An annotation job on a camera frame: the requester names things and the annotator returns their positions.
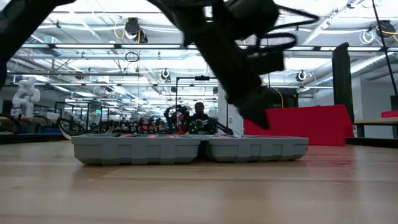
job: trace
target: red board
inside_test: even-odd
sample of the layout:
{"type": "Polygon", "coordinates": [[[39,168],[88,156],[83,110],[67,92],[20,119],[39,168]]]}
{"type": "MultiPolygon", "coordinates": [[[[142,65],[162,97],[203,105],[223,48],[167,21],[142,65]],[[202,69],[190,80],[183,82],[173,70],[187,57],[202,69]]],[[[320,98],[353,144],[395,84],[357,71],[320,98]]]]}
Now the red board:
{"type": "Polygon", "coordinates": [[[310,145],[318,146],[344,146],[346,138],[354,136],[344,105],[271,109],[266,113],[270,129],[263,130],[244,120],[244,133],[309,138],[310,145]]]}
{"type": "Polygon", "coordinates": [[[398,118],[398,110],[386,111],[381,113],[382,118],[398,118]]]}

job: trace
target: black partition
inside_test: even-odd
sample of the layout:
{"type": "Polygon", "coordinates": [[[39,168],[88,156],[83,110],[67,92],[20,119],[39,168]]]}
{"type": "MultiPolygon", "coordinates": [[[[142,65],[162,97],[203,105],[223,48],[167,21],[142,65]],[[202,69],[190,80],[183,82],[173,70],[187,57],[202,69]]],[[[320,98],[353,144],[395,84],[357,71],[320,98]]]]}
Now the black partition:
{"type": "Polygon", "coordinates": [[[333,51],[333,95],[335,105],[345,105],[351,122],[354,123],[351,61],[349,59],[348,47],[348,43],[343,43],[333,51]]]}

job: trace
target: person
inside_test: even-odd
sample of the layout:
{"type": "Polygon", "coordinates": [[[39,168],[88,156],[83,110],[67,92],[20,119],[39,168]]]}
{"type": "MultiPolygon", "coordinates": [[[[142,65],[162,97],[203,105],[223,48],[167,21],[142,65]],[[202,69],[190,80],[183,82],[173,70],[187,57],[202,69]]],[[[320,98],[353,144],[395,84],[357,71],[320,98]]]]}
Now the person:
{"type": "Polygon", "coordinates": [[[205,105],[202,102],[195,104],[195,114],[190,117],[190,133],[214,134],[217,120],[205,114],[205,105]]]}

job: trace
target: gray storage tray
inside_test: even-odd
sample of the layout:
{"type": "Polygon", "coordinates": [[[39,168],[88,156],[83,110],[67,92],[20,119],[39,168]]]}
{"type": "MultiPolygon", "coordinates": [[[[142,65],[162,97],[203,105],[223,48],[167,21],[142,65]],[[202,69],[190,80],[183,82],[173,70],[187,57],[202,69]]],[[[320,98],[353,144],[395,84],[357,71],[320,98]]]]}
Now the gray storage tray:
{"type": "Polygon", "coordinates": [[[188,163],[198,155],[200,138],[114,137],[84,135],[72,137],[75,158],[84,164],[174,164],[188,163]]]}
{"type": "Polygon", "coordinates": [[[290,161],[307,153],[308,139],[276,136],[209,138],[207,154],[217,162],[290,161]]]}

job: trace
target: table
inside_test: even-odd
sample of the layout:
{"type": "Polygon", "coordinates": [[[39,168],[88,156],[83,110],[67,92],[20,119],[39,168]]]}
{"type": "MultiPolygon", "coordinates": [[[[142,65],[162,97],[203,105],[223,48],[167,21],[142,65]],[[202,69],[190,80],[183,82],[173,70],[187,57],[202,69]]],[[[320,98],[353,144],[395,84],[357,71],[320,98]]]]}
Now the table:
{"type": "Polygon", "coordinates": [[[0,223],[396,224],[398,153],[314,147],[295,162],[83,166],[69,142],[0,146],[0,223]]]}
{"type": "Polygon", "coordinates": [[[356,130],[359,138],[365,138],[365,126],[398,126],[398,118],[380,118],[372,120],[355,121],[356,130]]]}

